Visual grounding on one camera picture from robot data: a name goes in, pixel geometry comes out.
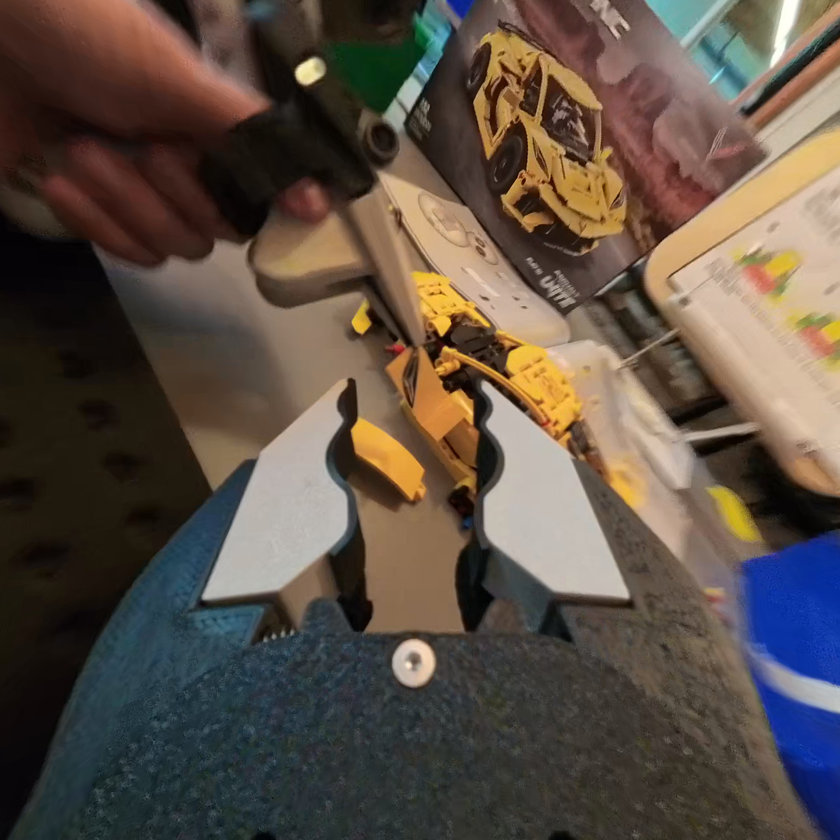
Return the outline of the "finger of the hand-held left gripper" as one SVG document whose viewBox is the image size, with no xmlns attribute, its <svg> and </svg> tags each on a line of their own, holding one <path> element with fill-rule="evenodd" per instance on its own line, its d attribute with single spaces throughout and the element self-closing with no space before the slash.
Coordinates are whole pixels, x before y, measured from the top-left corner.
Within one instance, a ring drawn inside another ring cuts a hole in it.
<svg viewBox="0 0 840 840">
<path fill-rule="evenodd" d="M 404 339 L 412 346 L 425 342 L 413 268 L 401 239 L 401 229 L 383 185 L 348 205 L 348 220 L 372 269 L 377 294 Z"/>
</svg>

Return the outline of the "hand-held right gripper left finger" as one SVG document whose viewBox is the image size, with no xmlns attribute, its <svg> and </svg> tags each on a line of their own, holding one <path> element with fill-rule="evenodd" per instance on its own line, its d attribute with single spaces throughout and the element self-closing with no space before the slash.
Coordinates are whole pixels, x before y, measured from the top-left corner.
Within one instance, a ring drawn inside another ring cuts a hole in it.
<svg viewBox="0 0 840 840">
<path fill-rule="evenodd" d="M 344 378 L 263 448 L 202 604 L 275 607 L 297 628 L 325 598 L 355 632 L 368 627 L 364 536 L 349 483 L 357 420 L 355 380 Z"/>
</svg>

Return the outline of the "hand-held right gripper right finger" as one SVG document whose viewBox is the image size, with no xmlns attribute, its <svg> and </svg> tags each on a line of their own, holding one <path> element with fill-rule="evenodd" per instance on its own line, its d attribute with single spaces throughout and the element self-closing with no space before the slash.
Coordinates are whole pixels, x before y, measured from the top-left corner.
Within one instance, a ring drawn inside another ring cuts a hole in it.
<svg viewBox="0 0 840 840">
<path fill-rule="evenodd" d="M 494 602 L 526 630 L 567 634 L 562 604 L 625 607 L 632 595 L 568 452 L 488 382 L 476 382 L 477 493 L 456 562 L 464 629 Z"/>
</svg>

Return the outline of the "yellow curved car panel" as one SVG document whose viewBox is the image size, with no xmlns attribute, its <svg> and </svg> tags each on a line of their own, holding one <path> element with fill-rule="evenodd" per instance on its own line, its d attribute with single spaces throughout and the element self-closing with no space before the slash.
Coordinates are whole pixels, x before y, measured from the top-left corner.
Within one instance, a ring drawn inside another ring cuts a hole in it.
<svg viewBox="0 0 840 840">
<path fill-rule="evenodd" d="M 394 437 L 359 418 L 351 429 L 351 438 L 357 459 L 390 483 L 406 501 L 418 503 L 425 498 L 425 468 Z"/>
</svg>

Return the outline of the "yellow toy brick car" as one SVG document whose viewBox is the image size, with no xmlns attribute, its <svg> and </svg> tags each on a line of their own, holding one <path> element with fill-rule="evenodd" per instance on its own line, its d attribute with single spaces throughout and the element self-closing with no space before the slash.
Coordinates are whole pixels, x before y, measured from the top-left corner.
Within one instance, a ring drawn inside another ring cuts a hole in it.
<svg viewBox="0 0 840 840">
<path fill-rule="evenodd" d="M 494 327 L 451 280 L 414 271 L 425 340 L 386 367 L 403 413 L 454 481 L 449 505 L 469 519 L 477 493 L 476 383 L 488 381 L 573 458 L 606 476 L 583 403 L 548 352 Z"/>
</svg>

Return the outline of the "grey desk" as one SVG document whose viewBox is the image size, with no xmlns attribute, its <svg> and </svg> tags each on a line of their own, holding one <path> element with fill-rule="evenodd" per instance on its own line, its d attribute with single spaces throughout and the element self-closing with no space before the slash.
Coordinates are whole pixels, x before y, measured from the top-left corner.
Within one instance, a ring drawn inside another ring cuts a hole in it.
<svg viewBox="0 0 840 840">
<path fill-rule="evenodd" d="M 366 585 L 373 602 L 368 632 L 462 634 L 456 564 L 472 532 L 459 525 L 446 498 L 449 476 L 408 415 L 384 373 L 383 343 L 350 337 L 361 295 L 284 310 L 257 291 L 245 247 L 221 244 L 201 264 L 173 260 L 160 270 L 112 262 L 108 277 L 138 329 L 154 372 L 171 398 L 198 461 L 218 488 L 244 461 L 290 425 L 282 443 L 323 452 L 341 425 L 344 385 L 356 393 L 360 419 L 393 435 L 422 458 L 424 499 L 408 502 L 372 467 L 356 467 L 353 492 L 364 539 Z M 516 548 L 539 536 L 539 514 L 562 512 L 587 493 L 604 540 L 622 565 L 633 605 L 677 627 L 699 625 L 708 603 L 696 583 L 621 499 L 585 465 L 573 462 L 492 383 L 478 380 L 481 452 L 497 477 L 535 478 L 507 494 L 503 525 L 525 524 Z"/>
</svg>

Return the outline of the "person's left hand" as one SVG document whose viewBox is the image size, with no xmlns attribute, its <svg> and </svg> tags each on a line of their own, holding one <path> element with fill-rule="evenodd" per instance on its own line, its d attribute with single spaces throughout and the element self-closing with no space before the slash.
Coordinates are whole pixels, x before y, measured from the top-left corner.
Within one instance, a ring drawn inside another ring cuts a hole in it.
<svg viewBox="0 0 840 840">
<path fill-rule="evenodd" d="M 74 238 L 140 266 L 242 242 L 198 178 L 203 152 L 269 101 L 136 2 L 2 2 L 2 179 Z"/>
</svg>

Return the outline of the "black toy tyre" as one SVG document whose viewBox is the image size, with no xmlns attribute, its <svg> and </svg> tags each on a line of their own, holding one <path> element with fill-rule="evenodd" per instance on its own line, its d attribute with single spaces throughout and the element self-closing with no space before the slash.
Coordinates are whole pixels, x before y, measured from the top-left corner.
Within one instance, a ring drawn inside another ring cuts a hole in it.
<svg viewBox="0 0 840 840">
<path fill-rule="evenodd" d="M 358 137 L 366 158 L 376 167 L 390 165 L 399 155 L 401 143 L 397 131 L 378 114 L 362 114 Z"/>
</svg>

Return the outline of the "green bin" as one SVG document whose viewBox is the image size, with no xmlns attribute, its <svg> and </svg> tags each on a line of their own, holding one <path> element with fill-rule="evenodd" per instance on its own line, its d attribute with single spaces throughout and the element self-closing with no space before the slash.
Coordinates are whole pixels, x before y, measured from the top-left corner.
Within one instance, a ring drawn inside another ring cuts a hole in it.
<svg viewBox="0 0 840 840">
<path fill-rule="evenodd" d="M 325 53 L 341 80 L 365 105 L 383 114 L 424 56 L 427 32 L 418 15 L 396 41 L 327 40 Z"/>
</svg>

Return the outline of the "white instruction booklet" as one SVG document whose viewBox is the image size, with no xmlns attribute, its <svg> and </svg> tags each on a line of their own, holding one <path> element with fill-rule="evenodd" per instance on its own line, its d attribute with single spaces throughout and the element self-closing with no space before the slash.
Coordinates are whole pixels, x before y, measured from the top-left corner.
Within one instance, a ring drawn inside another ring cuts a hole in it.
<svg viewBox="0 0 840 840">
<path fill-rule="evenodd" d="M 398 175 L 381 180 L 428 269 L 448 278 L 487 320 L 543 348 L 569 341 L 567 321 L 525 283 L 466 205 Z"/>
</svg>

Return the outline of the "clear plastic bag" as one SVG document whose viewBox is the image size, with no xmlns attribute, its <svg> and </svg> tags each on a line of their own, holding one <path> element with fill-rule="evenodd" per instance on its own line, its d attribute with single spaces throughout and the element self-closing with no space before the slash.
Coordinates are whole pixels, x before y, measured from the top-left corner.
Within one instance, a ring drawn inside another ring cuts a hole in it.
<svg viewBox="0 0 840 840">
<path fill-rule="evenodd" d="M 634 371 L 602 343 L 553 346 L 549 357 L 570 379 L 614 488 L 642 513 L 690 487 L 696 457 Z"/>
</svg>

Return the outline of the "small yellow brick piece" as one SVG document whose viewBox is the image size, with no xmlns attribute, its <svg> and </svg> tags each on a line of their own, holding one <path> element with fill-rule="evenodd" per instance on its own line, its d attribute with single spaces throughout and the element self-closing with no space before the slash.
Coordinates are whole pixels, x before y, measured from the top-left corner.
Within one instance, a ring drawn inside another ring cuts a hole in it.
<svg viewBox="0 0 840 840">
<path fill-rule="evenodd" d="M 762 535 L 740 496 L 726 486 L 706 487 L 718 518 L 733 538 L 744 543 L 761 543 Z"/>
</svg>

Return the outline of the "black storage shelf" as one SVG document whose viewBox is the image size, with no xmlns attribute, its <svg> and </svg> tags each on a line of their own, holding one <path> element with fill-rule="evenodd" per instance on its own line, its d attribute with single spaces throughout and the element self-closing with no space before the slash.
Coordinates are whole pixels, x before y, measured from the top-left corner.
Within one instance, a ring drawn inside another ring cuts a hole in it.
<svg viewBox="0 0 840 840">
<path fill-rule="evenodd" d="M 598 335 L 623 359 L 641 353 L 631 368 L 677 425 L 727 405 L 644 289 L 644 262 L 616 276 L 584 305 Z"/>
</svg>

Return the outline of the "toy car box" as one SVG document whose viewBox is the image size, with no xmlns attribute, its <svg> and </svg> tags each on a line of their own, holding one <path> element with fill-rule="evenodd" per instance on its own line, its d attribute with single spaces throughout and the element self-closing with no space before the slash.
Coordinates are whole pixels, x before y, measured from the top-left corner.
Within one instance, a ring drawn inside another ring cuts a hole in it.
<svg viewBox="0 0 840 840">
<path fill-rule="evenodd" d="M 646 2 L 474 2 L 406 134 L 565 314 L 766 158 Z"/>
</svg>

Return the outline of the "blue container white stripe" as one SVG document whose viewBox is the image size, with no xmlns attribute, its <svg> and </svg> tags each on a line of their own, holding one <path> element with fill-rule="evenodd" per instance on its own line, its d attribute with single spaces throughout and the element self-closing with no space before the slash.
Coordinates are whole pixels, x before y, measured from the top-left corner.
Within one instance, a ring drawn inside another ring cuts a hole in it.
<svg viewBox="0 0 840 840">
<path fill-rule="evenodd" d="M 839 537 L 750 559 L 742 650 L 780 759 L 818 831 L 839 838 Z"/>
</svg>

